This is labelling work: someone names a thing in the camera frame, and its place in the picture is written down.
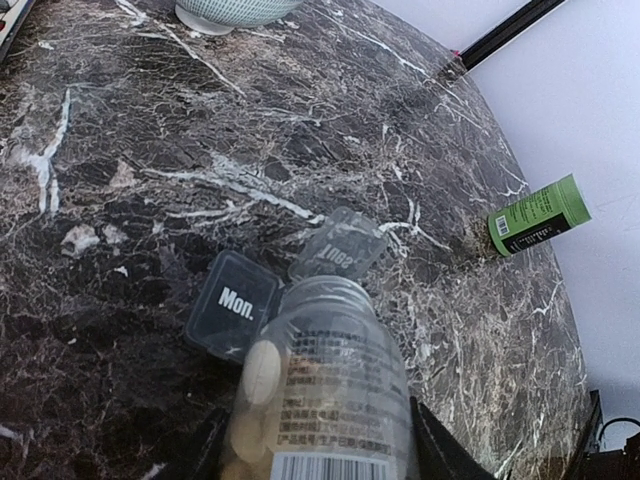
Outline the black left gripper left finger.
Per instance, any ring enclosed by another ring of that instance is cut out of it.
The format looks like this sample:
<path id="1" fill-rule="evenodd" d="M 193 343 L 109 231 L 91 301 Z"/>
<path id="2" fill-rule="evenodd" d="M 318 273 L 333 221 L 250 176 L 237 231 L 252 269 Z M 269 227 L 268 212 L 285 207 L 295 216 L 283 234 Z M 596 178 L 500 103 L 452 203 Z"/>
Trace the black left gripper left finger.
<path id="1" fill-rule="evenodd" d="M 215 408 L 199 425 L 177 458 L 164 466 L 155 480 L 219 479 L 219 459 L 230 414 Z"/>

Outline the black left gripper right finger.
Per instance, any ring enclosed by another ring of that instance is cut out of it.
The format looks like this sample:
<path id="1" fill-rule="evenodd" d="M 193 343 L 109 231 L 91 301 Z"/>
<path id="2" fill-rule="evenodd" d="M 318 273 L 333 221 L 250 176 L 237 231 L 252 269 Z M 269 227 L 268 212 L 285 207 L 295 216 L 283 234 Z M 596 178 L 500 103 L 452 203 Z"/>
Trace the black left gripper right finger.
<path id="1" fill-rule="evenodd" d="M 410 404 L 421 479 L 495 480 L 424 403 L 411 397 Z"/>

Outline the clear bottle yellow capsules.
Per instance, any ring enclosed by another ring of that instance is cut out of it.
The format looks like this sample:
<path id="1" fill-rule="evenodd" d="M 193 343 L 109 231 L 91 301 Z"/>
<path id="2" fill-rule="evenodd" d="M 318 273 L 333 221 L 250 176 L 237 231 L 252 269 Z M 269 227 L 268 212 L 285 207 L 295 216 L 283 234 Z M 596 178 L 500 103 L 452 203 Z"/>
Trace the clear bottle yellow capsules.
<path id="1" fill-rule="evenodd" d="M 291 287 L 244 361 L 221 479 L 405 479 L 413 454 L 404 361 L 357 283 Z"/>

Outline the clear weekly pill organizer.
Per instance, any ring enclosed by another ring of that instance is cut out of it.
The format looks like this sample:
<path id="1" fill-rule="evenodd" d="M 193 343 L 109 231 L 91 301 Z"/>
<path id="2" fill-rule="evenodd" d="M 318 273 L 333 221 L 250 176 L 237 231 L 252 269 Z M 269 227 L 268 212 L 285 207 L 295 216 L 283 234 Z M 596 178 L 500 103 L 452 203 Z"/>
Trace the clear weekly pill organizer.
<path id="1" fill-rule="evenodd" d="M 224 250 L 212 262 L 185 324 L 185 341 L 218 359 L 242 364 L 258 332 L 275 316 L 289 284 L 319 275 L 357 280 L 386 247 L 380 226 L 340 207 L 306 242 L 286 280 L 239 252 Z"/>

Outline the green lid pill bottle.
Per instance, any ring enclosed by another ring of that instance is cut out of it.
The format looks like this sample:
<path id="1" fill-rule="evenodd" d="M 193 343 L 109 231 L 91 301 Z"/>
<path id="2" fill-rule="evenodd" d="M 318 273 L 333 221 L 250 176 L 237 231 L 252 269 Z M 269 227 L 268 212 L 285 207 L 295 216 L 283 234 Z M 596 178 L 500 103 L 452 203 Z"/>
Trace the green lid pill bottle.
<path id="1" fill-rule="evenodd" d="M 494 247 L 509 257 L 592 219 L 574 176 L 560 180 L 488 217 Z"/>

